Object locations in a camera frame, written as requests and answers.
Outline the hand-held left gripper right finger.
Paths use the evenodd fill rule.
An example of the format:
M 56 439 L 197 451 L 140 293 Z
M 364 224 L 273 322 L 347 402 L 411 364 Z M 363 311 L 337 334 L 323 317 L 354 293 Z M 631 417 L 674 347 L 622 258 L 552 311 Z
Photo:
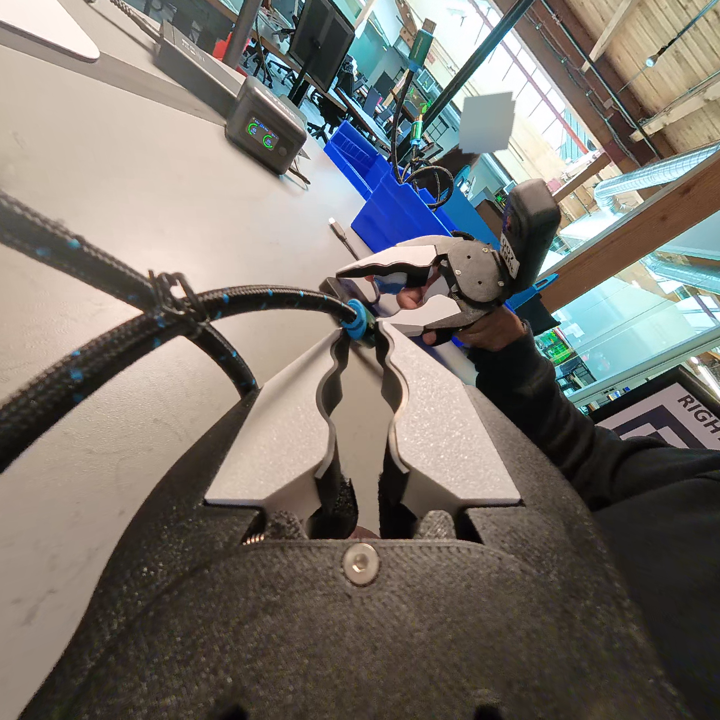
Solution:
M 378 482 L 384 539 L 409 539 L 434 511 L 521 506 L 480 417 L 476 388 L 431 358 L 388 320 L 376 328 L 382 397 L 392 411 Z

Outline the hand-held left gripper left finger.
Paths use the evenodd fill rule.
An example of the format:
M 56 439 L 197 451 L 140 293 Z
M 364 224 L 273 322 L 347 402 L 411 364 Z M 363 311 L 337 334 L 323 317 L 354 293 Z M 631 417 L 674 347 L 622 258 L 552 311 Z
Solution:
M 330 417 L 343 397 L 349 344 L 345 330 L 333 330 L 265 383 L 206 491 L 207 504 L 267 516 L 285 511 L 320 539 L 352 535 L 358 506 Z

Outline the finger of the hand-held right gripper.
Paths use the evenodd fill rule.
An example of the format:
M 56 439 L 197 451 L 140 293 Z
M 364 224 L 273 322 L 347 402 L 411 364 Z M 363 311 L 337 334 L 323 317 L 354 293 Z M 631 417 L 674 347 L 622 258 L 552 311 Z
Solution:
M 443 344 L 491 312 L 491 302 L 471 301 L 449 285 L 442 274 L 433 274 L 421 288 L 403 289 L 400 310 L 388 318 L 388 324 L 410 338 L 433 333 L 434 345 Z
M 450 236 L 427 235 L 401 242 L 336 271 L 336 278 L 387 277 L 405 274 L 427 278 L 429 271 L 451 245 Z

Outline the person's right forearm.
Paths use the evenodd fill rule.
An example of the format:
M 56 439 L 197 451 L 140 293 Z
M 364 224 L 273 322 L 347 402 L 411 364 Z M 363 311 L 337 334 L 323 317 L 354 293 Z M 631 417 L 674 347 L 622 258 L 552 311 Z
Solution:
M 528 329 L 496 351 L 472 347 L 469 357 L 477 388 L 553 463 L 589 509 L 610 506 L 606 462 L 618 458 L 619 440 L 568 400 Z

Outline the person's right hand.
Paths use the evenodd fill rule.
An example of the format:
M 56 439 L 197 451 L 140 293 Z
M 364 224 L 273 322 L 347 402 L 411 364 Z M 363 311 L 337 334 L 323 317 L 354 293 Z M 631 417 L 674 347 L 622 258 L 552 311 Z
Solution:
M 432 286 L 437 282 L 445 281 L 435 268 L 424 286 L 404 287 L 397 294 L 399 308 L 414 311 L 422 306 Z M 496 307 L 490 314 L 454 334 L 465 347 L 490 352 L 501 351 L 525 336 L 531 336 L 530 325 L 504 305 Z

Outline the grey portable power station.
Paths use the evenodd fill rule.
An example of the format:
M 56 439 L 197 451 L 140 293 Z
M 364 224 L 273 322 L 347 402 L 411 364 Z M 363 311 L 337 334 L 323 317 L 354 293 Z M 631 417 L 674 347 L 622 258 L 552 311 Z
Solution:
M 246 77 L 225 124 L 225 138 L 277 176 L 303 148 L 305 122 L 255 77 Z

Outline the black pole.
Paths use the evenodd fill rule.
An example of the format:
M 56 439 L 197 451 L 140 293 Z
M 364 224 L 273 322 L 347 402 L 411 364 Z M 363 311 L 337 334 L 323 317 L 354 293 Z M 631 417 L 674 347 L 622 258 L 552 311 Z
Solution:
M 533 1 L 517 1 L 508 12 L 504 14 L 496 26 L 491 29 L 490 34 L 473 51 L 465 64 L 457 71 L 450 82 L 443 88 L 438 97 L 433 100 L 427 113 L 424 114 L 424 124 L 431 125 L 435 119 L 450 104 L 459 90 L 468 82 L 477 69 L 491 55 L 492 51 L 499 45 L 505 36 L 511 31 L 522 16 L 533 5 Z

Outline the navy white printed sign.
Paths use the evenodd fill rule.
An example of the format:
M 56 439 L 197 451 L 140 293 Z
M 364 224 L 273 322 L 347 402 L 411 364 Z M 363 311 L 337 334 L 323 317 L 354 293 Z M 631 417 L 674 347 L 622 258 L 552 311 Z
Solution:
M 719 400 L 677 366 L 589 414 L 622 439 L 652 437 L 680 449 L 719 450 Z

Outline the black monitor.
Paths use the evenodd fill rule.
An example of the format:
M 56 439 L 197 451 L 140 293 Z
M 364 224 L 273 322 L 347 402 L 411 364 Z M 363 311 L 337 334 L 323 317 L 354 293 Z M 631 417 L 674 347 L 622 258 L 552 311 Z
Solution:
M 327 89 L 354 38 L 354 26 L 336 1 L 304 1 L 288 53 L 316 87 Z

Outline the person's black clothing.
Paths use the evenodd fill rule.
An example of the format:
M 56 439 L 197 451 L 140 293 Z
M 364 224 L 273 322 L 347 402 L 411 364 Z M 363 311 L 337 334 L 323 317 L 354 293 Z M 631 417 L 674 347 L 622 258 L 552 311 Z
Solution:
M 697 719 L 719 718 L 719 451 L 595 430 L 582 491 Z

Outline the dark grey pole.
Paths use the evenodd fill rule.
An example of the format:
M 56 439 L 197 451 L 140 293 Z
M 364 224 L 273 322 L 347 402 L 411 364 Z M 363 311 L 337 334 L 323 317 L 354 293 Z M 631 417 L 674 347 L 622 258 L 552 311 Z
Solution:
M 236 70 L 240 64 L 246 43 L 263 3 L 263 1 L 243 1 L 240 7 L 222 58 L 222 62 L 232 70 Z

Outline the silver spiral duct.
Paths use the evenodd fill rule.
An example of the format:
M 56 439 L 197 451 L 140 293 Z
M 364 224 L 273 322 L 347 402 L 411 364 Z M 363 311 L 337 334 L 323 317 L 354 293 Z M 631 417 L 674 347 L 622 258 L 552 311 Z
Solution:
M 617 195 L 674 182 L 718 151 L 719 142 L 716 142 L 601 181 L 593 190 L 595 203 L 600 210 L 617 214 Z

